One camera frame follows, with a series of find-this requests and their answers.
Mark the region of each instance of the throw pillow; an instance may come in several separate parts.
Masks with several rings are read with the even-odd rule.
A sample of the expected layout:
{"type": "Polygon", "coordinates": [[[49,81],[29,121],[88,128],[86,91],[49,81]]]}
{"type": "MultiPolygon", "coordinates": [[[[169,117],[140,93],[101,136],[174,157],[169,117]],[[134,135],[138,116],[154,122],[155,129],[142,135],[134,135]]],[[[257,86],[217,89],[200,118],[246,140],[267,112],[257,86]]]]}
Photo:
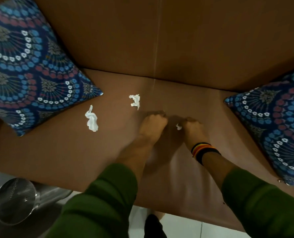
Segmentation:
{"type": "Polygon", "coordinates": [[[294,185],[294,71],[280,81],[225,99],[277,174],[294,185]]]}
{"type": "Polygon", "coordinates": [[[102,94],[58,45],[33,0],[0,5],[0,118],[18,136],[102,94]]]}

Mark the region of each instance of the brown leather sofa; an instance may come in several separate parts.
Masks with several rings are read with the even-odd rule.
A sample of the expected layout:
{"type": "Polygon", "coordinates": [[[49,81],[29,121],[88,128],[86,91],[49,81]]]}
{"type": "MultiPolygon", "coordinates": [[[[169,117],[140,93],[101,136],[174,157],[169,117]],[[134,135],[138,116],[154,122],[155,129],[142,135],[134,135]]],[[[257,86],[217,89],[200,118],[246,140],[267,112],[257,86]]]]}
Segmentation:
{"type": "Polygon", "coordinates": [[[294,0],[36,2],[104,95],[23,137],[0,121],[0,172],[84,191],[133,140],[146,113],[163,109],[169,126],[148,160],[136,205],[243,230],[183,144],[175,125],[186,116],[205,124],[227,159],[294,196],[223,103],[294,68],[294,0]],[[139,111],[128,98],[135,94],[139,111]],[[91,104],[95,133],[84,116],[91,104]]]}

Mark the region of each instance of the sofa seat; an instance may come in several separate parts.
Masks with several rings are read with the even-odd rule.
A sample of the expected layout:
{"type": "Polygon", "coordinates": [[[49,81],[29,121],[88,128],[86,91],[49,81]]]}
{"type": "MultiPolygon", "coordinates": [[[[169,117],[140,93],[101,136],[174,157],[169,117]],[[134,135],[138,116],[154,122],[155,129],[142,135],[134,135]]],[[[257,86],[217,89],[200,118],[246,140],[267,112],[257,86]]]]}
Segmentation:
{"type": "Polygon", "coordinates": [[[135,138],[149,111],[165,110],[169,125],[147,161],[136,205],[243,230],[211,176],[183,144],[183,130],[178,131],[176,124],[186,116],[205,124],[211,143],[227,159],[294,196],[294,187],[278,183],[257,145],[223,103],[232,92],[89,69],[84,72],[104,95],[60,113],[22,137],[3,124],[0,172],[82,192],[135,138]],[[130,105],[129,95],[135,94],[141,96],[139,110],[130,105]],[[90,105],[98,117],[97,132],[86,125],[84,115],[90,105]]]}

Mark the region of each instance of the wristband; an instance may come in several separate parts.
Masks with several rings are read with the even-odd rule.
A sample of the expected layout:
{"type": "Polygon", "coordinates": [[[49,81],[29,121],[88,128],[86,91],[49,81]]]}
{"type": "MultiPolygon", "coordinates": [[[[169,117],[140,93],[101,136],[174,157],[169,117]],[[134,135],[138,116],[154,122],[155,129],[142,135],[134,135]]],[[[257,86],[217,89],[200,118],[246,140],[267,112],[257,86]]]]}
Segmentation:
{"type": "Polygon", "coordinates": [[[193,148],[191,149],[191,153],[193,157],[201,164],[202,164],[202,157],[207,152],[215,152],[217,154],[221,154],[216,148],[214,148],[212,145],[206,142],[197,143],[193,148]]]}

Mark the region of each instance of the white tissue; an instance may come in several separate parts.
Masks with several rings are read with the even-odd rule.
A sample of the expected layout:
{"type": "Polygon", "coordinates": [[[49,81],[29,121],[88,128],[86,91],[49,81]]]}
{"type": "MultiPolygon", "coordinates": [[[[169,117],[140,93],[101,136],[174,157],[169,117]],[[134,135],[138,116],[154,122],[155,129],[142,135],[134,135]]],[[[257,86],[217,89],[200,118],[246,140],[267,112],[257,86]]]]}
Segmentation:
{"type": "Polygon", "coordinates": [[[132,104],[130,104],[132,107],[133,106],[137,106],[137,110],[139,109],[139,107],[140,107],[140,104],[139,104],[139,101],[140,101],[140,96],[139,96],[139,94],[137,94],[137,95],[129,95],[129,98],[132,98],[133,99],[133,103],[132,104]]]}
{"type": "Polygon", "coordinates": [[[179,126],[179,124],[178,124],[178,123],[177,123],[176,127],[177,127],[177,130],[181,130],[181,129],[182,129],[182,127],[181,127],[181,126],[179,126]]]}
{"type": "Polygon", "coordinates": [[[87,126],[89,127],[90,130],[93,132],[96,132],[98,130],[98,125],[96,123],[97,121],[97,116],[96,114],[92,113],[93,105],[89,107],[89,110],[85,113],[85,116],[89,119],[87,126]]]}

